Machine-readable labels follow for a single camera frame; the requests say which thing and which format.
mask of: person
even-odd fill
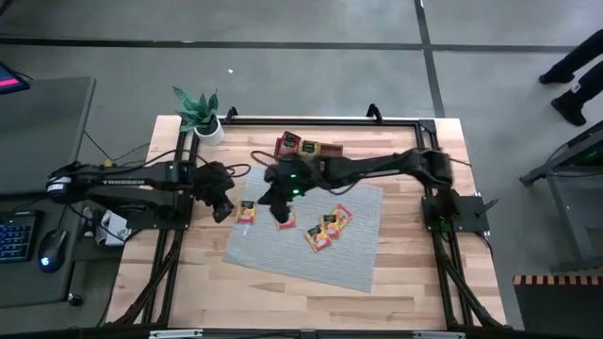
[[[574,79],[574,72],[603,54],[603,29],[595,32],[538,80],[541,84],[567,84]],[[551,104],[570,123],[581,126],[586,123],[582,107],[603,89],[603,61],[584,74],[578,83],[554,99]]]

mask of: wooden table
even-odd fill
[[[453,158],[468,161],[460,121],[435,121],[443,150]],[[176,116],[157,117],[149,158],[174,148],[179,124],[180,118]],[[344,155],[350,158],[401,153],[416,146],[414,131],[404,127],[225,126],[224,129],[226,138],[221,145],[200,146],[200,154],[225,165],[253,163],[249,157],[253,150],[271,153],[275,139],[284,130],[311,140],[342,144]],[[474,194],[471,168],[453,163],[453,170],[454,187],[459,193]],[[227,192],[234,204],[244,184],[244,177],[236,179],[236,187]],[[432,238],[424,230],[419,206],[423,187],[405,175],[368,179],[363,184],[379,186],[384,191],[370,294],[223,263],[222,255],[235,219],[230,216],[216,224],[211,209],[196,202],[180,255],[170,327],[443,329],[444,312]],[[126,244],[107,321],[122,315],[149,280],[156,239],[157,231],[144,231]],[[468,285],[493,317],[504,323],[489,250],[474,234],[459,234],[459,245]],[[455,314],[462,321],[458,292],[452,282],[450,286]],[[160,287],[154,315],[158,313],[162,294]]]

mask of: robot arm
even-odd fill
[[[139,188],[150,186],[153,190]],[[194,196],[214,209],[216,222],[230,215],[233,204],[226,190],[235,186],[224,165],[207,163],[196,168],[191,161],[166,161],[149,167],[104,167],[74,162],[50,175],[46,194],[57,203],[71,204],[91,200],[127,218],[128,227],[137,221],[153,220],[185,223],[185,197]]]
[[[274,217],[285,222],[289,214],[286,203],[310,189],[319,187],[331,191],[355,185],[362,179],[399,174],[411,175],[429,188],[448,191],[452,186],[450,157],[434,150],[411,149],[361,160],[346,157],[306,160],[288,154],[266,169],[264,180],[270,183],[270,189],[258,203],[270,205]]]

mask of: gray mat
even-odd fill
[[[247,175],[242,200],[257,201],[269,188],[263,180],[264,168]],[[318,224],[338,204],[353,213],[353,220],[333,244],[314,253],[304,232]],[[370,292],[379,225],[383,206],[381,188],[357,185],[350,192],[333,196],[313,189],[291,204],[297,227],[277,230],[267,206],[257,206],[257,221],[246,227],[236,224],[228,239],[223,261],[262,269],[319,283],[328,283]]]

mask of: gray floor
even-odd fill
[[[0,18],[1,35],[372,45],[339,46],[343,50],[319,43],[309,44],[312,49],[0,45],[0,58],[37,78],[95,76],[88,131],[110,154],[148,141],[155,116],[178,106],[171,85],[195,93],[219,89],[222,107],[236,105],[241,114],[360,116],[376,103],[386,116],[460,118],[477,187],[486,199],[500,198],[489,212],[495,266],[508,323],[522,328],[512,276],[545,274],[549,265],[568,258],[569,248],[548,188],[538,183],[526,189],[517,178],[587,127],[569,125],[549,106],[568,86],[545,88],[536,77],[562,54],[537,46],[580,43],[601,28],[603,3],[416,1],[20,0]],[[427,25],[421,15],[417,19],[421,6]],[[413,44],[426,42],[426,33],[431,43],[470,44],[462,47],[480,52],[429,46],[421,51]],[[588,125],[603,118],[602,108],[601,97],[586,105]],[[102,159],[89,143],[82,158]],[[89,288],[108,287],[90,282]],[[98,320],[94,316],[73,324],[89,325]]]

